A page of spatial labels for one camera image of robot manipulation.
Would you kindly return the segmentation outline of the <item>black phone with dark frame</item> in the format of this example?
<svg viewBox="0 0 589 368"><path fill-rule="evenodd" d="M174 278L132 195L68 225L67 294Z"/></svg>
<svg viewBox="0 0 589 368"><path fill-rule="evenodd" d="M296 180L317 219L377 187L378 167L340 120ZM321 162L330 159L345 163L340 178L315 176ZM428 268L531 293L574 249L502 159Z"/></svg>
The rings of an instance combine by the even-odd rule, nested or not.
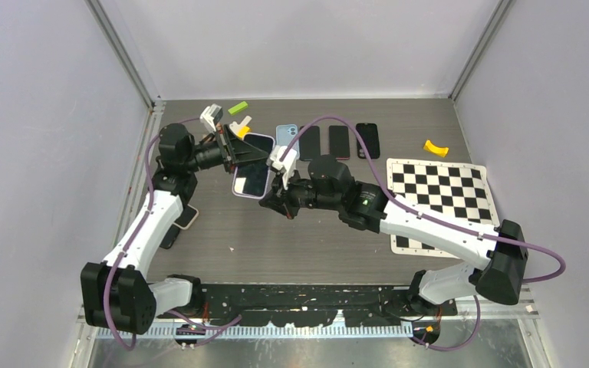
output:
<svg viewBox="0 0 589 368"><path fill-rule="evenodd" d="M311 126L302 133L298 140L302 161L312 161L321 156L321 132L318 126Z"/></svg>

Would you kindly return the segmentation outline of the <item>purple phone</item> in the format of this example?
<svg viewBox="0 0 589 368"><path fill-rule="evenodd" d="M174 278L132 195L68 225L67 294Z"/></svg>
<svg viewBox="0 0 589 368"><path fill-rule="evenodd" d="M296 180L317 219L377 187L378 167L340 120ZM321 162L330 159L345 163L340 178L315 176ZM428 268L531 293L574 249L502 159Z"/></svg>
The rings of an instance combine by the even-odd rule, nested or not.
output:
<svg viewBox="0 0 589 368"><path fill-rule="evenodd" d="M344 125L328 127L329 153L338 160L350 159L349 129Z"/></svg>

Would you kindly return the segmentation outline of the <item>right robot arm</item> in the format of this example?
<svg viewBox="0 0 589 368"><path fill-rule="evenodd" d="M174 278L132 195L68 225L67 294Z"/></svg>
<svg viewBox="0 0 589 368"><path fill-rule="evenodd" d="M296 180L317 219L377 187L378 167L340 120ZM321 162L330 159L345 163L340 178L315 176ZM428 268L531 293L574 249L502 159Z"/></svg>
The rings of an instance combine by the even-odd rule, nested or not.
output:
<svg viewBox="0 0 589 368"><path fill-rule="evenodd" d="M414 313L428 314L436 305L471 295L504 305L519 302L528 252L518 245L523 239L518 223L494 226L422 209L381 184L357 181L329 155L310 161L306 179L295 164L292 155L269 156L266 165L275 179L260 206L287 219L300 209L335 211L356 230L411 238L461 259L448 268L415 273L407 294Z"/></svg>

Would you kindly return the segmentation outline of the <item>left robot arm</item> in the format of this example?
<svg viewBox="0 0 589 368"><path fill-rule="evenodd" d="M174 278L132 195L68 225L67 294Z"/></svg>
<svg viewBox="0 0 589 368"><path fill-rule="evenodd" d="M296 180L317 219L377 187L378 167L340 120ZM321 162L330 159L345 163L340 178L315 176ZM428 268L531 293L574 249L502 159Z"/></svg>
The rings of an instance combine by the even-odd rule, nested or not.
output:
<svg viewBox="0 0 589 368"><path fill-rule="evenodd" d="M99 263L81 271L86 322L92 327L132 334L146 333L154 318L177 309L186 317L204 308L201 281L172 275L150 284L147 272L157 250L173 242L176 224L196 186L196 173L221 166L228 173L265 164L272 147L239 138L228 125L216 129L209 142L196 138L181 123L171 123L152 139L159 150L158 167L147 179L148 192L133 223L114 249Z"/></svg>

